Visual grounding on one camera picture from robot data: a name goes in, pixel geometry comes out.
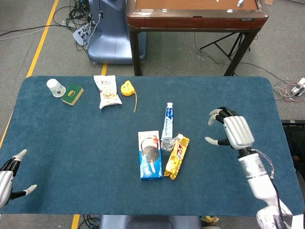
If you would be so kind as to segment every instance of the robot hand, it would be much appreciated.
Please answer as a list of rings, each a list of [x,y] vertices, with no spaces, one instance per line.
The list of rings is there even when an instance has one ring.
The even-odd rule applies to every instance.
[[[242,165],[254,196],[268,204],[267,207],[258,211],[256,214],[257,223],[260,228],[273,229],[277,225],[276,228],[303,229],[303,215],[293,217],[295,219],[295,225],[297,226],[293,226],[293,221],[293,227],[284,221],[284,216],[292,218],[292,213],[279,199],[277,189],[272,182],[274,167],[271,160],[259,150],[251,148],[254,143],[254,138],[245,118],[226,107],[220,107],[211,111],[210,116],[208,125],[212,125],[215,120],[222,123],[227,138],[224,140],[214,140],[210,137],[205,137],[206,141],[212,145],[231,146],[233,149],[238,150],[238,161]],[[270,178],[259,155],[265,158],[267,157],[271,162],[272,172]]]
[[[32,185],[21,192],[12,192],[12,186],[17,170],[26,153],[26,149],[22,150],[19,154],[8,160],[2,168],[0,168],[0,208],[5,206],[10,199],[26,196],[37,187],[37,185]]]

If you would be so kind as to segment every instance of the blue tabletop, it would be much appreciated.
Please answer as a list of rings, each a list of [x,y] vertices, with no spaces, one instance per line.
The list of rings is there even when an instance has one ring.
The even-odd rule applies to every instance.
[[[304,210],[289,148],[269,81],[261,77],[116,77],[122,105],[99,109],[93,77],[55,77],[80,85],[75,106],[52,96],[52,77],[26,79],[0,150],[4,163],[26,148],[13,190],[37,184],[2,213],[226,215],[253,216],[266,204],[257,200],[237,160],[238,152],[213,146],[204,137],[225,138],[220,123],[208,126],[209,112],[226,106],[243,115],[255,138],[253,148],[270,156],[275,183],[292,213]],[[137,91],[125,97],[130,80]],[[140,179],[138,132],[159,130],[166,103],[174,107],[173,133],[190,138],[176,180]],[[167,162],[163,156],[163,167]]]

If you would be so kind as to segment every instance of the tripod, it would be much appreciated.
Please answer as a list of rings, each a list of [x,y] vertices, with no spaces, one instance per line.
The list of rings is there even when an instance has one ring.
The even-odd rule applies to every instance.
[[[222,38],[220,38],[220,39],[218,39],[218,40],[215,40],[214,42],[209,43],[209,44],[207,44],[207,45],[201,47],[200,50],[202,50],[202,49],[204,49],[204,48],[206,48],[206,47],[208,47],[208,46],[214,44],[214,45],[216,45],[217,48],[219,48],[219,50],[220,50],[224,55],[226,55],[226,56],[229,58],[230,61],[232,61],[231,56],[232,56],[233,54],[235,54],[235,52],[233,52],[233,51],[234,51],[234,49],[235,49],[237,43],[238,43],[238,47],[239,47],[240,44],[242,43],[242,41],[243,41],[243,34],[242,34],[242,33],[239,33],[239,35],[237,36],[237,39],[236,39],[235,42],[234,42],[234,45],[233,45],[232,49],[230,50],[230,52],[229,52],[228,54],[225,52],[225,50],[222,49],[222,47],[219,46],[219,44],[217,44],[217,42],[219,42],[219,41],[221,41],[221,40],[223,40],[223,39],[226,39],[226,38],[228,38],[228,37],[230,37],[230,36],[232,36],[232,35],[234,35],[234,34],[236,34],[236,32],[232,32],[232,33],[230,33],[229,35],[226,35],[226,36],[224,36],[224,37],[222,37]]]

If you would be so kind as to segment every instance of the table leg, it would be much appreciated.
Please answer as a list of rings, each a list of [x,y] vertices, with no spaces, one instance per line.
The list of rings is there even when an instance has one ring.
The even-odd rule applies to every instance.
[[[252,41],[254,40],[255,36],[258,32],[246,32],[244,33],[244,40],[242,44],[239,46],[237,53],[235,54],[234,58],[232,59],[227,71],[225,71],[224,76],[233,76],[235,69],[237,68],[239,62],[242,60],[244,54],[250,47]]]
[[[137,31],[129,31],[130,45],[132,48],[132,62],[135,76],[141,76],[140,51]]]

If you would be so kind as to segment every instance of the oreo box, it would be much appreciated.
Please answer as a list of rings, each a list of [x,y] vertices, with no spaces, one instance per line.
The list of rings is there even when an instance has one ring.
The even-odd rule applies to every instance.
[[[162,179],[159,131],[138,132],[142,180]]]

